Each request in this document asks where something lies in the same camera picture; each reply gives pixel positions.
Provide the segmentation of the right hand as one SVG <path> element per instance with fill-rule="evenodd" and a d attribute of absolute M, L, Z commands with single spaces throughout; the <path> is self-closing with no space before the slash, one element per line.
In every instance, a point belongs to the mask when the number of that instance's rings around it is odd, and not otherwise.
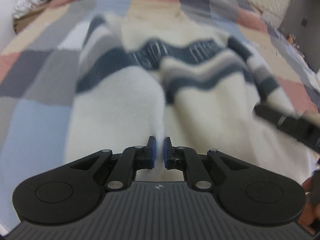
<path fill-rule="evenodd" d="M 306 204 L 298 220 L 298 224 L 312 235 L 316 234 L 316 230 L 311 226 L 315 221 L 319 221 L 319 204 L 312 205 L 310 203 L 310 194 L 316 188 L 313 179 L 319 175 L 319 170 L 316 170 L 311 177 L 302 183 L 302 188 L 306 194 Z"/>

